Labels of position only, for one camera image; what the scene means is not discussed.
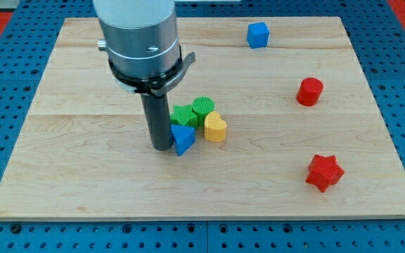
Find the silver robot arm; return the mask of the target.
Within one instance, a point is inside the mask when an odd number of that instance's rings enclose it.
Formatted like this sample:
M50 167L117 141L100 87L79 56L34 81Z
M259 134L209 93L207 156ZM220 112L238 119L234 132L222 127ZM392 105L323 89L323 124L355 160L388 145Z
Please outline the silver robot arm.
M174 0L94 0L112 74L128 92L161 97L184 78Z

